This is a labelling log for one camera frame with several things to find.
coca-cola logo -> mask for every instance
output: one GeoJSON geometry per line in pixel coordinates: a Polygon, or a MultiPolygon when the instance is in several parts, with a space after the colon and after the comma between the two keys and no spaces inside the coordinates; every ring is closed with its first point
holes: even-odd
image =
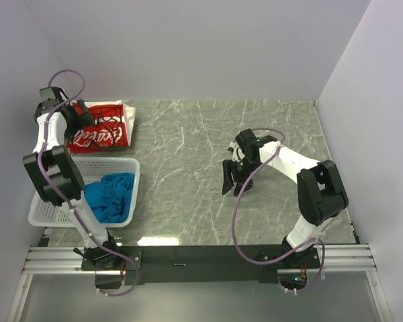
{"type": "Polygon", "coordinates": [[[91,142],[98,146],[113,146],[122,138],[122,128],[115,129],[80,129],[73,137],[72,143],[82,148],[88,148],[91,142]]]}

marble surface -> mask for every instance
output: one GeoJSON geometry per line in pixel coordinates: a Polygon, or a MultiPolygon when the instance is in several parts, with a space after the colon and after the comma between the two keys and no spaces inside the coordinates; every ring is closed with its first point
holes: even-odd
{"type": "MultiPolygon", "coordinates": [[[[123,245],[231,244],[235,198],[221,195],[223,159],[236,134],[274,127],[285,145],[317,160],[330,158],[313,101],[128,101],[136,108],[132,146],[114,156],[140,162],[132,222],[111,229],[123,245]]],[[[280,244],[300,212],[297,186],[268,167],[244,194],[236,233],[241,244],[280,244]]],[[[353,244],[347,211],[325,231],[330,244],[353,244]]],[[[54,228],[49,246],[80,246],[75,229],[54,228]]]]}

blue towel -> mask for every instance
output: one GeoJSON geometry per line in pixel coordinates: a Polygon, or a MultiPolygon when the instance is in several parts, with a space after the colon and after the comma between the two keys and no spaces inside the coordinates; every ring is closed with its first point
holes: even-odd
{"type": "Polygon", "coordinates": [[[85,198],[101,223],[122,223],[128,218],[134,174],[106,174],[100,182],[87,184],[85,198]]]}

metal frame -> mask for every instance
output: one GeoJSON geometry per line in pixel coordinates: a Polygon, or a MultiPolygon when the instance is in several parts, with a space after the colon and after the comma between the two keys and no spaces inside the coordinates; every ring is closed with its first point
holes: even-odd
{"type": "MultiPolygon", "coordinates": [[[[318,256],[321,256],[321,247],[315,247],[317,248],[318,256]]],[[[120,274],[120,271],[117,270],[82,271],[81,264],[82,259],[78,254],[74,253],[73,247],[31,247],[21,273],[21,279],[7,322],[19,321],[35,274],[120,274]]],[[[300,270],[279,269],[277,271],[278,273],[295,273],[300,270]]],[[[316,271],[317,269],[308,270],[308,272],[316,271]]],[[[324,272],[366,272],[381,322],[393,321],[369,245],[326,245],[324,272]]]]}
{"type": "Polygon", "coordinates": [[[33,274],[22,274],[13,297],[12,305],[6,318],[6,322],[18,322],[21,319],[22,310],[26,303],[28,290],[32,284],[33,274]]]}
{"type": "MultiPolygon", "coordinates": [[[[119,274],[119,271],[82,271],[82,259],[73,247],[31,247],[22,274],[119,274]]],[[[300,270],[278,270],[279,273],[300,270]]],[[[373,272],[375,262],[368,245],[326,245],[325,272],[373,272]]]]}
{"type": "Polygon", "coordinates": [[[379,279],[379,274],[377,272],[367,272],[366,274],[381,322],[392,322],[392,314],[381,285],[381,280],[379,279]]]}

black bracket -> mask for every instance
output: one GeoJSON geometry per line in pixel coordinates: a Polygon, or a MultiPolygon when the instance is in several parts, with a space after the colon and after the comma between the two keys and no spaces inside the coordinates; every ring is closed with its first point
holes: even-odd
{"type": "MultiPolygon", "coordinates": [[[[249,258],[261,262],[277,258],[286,251],[283,245],[245,245],[241,249],[249,258]]],[[[315,248],[308,248],[299,252],[299,256],[266,266],[246,262],[234,246],[121,246],[119,252],[137,263],[140,268],[139,284],[240,280],[278,283],[279,269],[300,269],[303,262],[308,268],[320,267],[315,248]]],[[[81,269],[98,270],[88,261],[83,261],[81,269]]],[[[131,285],[135,275],[135,269],[126,265],[125,285],[131,285]]],[[[111,281],[106,278],[104,282],[107,284],[111,281]]]]}
{"type": "MultiPolygon", "coordinates": [[[[118,246],[109,232],[107,232],[107,241],[102,245],[114,252],[119,252],[118,246]]],[[[73,248],[73,251],[83,258],[82,270],[115,270],[125,268],[122,266],[120,258],[101,247],[84,248],[83,252],[79,248],[73,248]]]]}
{"type": "MultiPolygon", "coordinates": [[[[36,108],[34,120],[37,120],[37,118],[42,114],[51,112],[51,110],[59,103],[64,102],[63,95],[65,95],[65,93],[63,89],[59,87],[46,87],[44,89],[40,89],[42,102],[39,103],[36,108]]],[[[79,99],[77,101],[77,105],[79,107],[79,113],[70,103],[64,105],[60,110],[67,123],[67,128],[64,133],[64,137],[67,140],[71,139],[80,129],[83,129],[89,125],[94,125],[93,118],[89,113],[84,100],[79,99]]]]}
{"type": "Polygon", "coordinates": [[[336,217],[349,204],[337,166],[331,160],[298,173],[297,190],[299,210],[312,225],[336,217]]]}
{"type": "MultiPolygon", "coordinates": [[[[140,269],[140,264],[142,262],[142,250],[140,248],[134,247],[128,250],[125,250],[122,247],[116,246],[115,248],[111,248],[110,246],[104,245],[109,249],[114,249],[116,252],[121,253],[129,257],[136,265],[137,269],[140,269]]],[[[119,274],[96,274],[95,275],[95,286],[98,289],[110,289],[117,290],[123,285],[127,275],[131,275],[133,278],[135,277],[136,268],[132,265],[129,265],[125,260],[115,255],[104,253],[104,251],[100,248],[95,248],[91,250],[91,254],[99,255],[99,261],[93,261],[87,258],[90,252],[85,250],[85,254],[82,254],[78,248],[73,250],[77,254],[81,255],[84,259],[82,261],[81,270],[84,271],[99,271],[99,270],[116,270],[120,271],[119,274]]]]}
{"type": "MultiPolygon", "coordinates": [[[[22,162],[40,198],[43,201],[50,201],[54,206],[61,206],[63,199],[55,193],[40,172],[38,154],[24,156],[22,162]]],[[[64,146],[55,146],[45,151],[42,155],[42,164],[46,170],[52,166],[58,166],[59,172],[51,174],[50,178],[68,199],[81,198],[81,191],[84,189],[82,175],[64,146]]]]}
{"type": "MultiPolygon", "coordinates": [[[[273,136],[263,136],[258,138],[251,129],[241,131],[236,136],[236,143],[245,157],[241,161],[224,160],[222,162],[222,173],[224,180],[222,183],[222,195],[225,195],[236,183],[233,195],[236,197],[249,175],[261,164],[260,148],[266,143],[277,141],[273,136]]],[[[250,181],[245,191],[253,187],[250,181]]]]}

